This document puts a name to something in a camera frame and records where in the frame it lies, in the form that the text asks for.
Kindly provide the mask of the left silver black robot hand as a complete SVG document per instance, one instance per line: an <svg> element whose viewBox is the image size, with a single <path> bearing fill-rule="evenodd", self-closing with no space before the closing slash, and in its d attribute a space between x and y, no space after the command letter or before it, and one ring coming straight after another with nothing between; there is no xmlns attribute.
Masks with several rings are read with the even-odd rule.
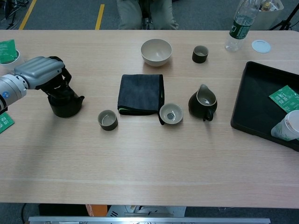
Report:
<svg viewBox="0 0 299 224"><path fill-rule="evenodd" d="M42 90L55 98L67 98L74 94L69 82L71 75L64 62L56 57L35 57L14 69L14 74L21 76L31 90Z"/></svg>

